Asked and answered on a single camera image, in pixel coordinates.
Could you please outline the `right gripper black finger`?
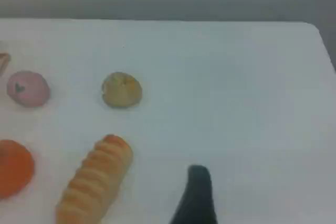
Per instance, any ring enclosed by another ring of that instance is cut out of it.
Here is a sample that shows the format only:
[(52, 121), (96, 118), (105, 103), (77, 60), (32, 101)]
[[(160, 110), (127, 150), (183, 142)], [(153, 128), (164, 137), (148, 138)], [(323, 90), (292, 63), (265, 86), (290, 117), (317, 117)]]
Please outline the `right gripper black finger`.
[(211, 175), (205, 166), (188, 168), (185, 190), (170, 223), (218, 223)]

